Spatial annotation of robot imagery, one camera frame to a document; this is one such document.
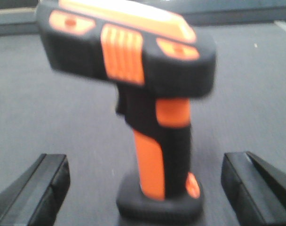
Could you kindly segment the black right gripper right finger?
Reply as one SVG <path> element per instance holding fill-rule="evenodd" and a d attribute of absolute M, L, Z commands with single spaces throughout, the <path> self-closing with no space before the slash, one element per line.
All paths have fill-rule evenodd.
<path fill-rule="evenodd" d="M 241 226 L 286 226 L 286 173 L 264 159 L 225 153 L 221 185 Z"/>

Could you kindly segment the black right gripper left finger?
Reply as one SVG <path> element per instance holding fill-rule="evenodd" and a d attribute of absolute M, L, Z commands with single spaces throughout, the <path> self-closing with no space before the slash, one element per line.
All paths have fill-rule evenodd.
<path fill-rule="evenodd" d="M 70 187 L 65 154 L 41 154 L 0 193 L 0 226 L 52 226 Z"/>

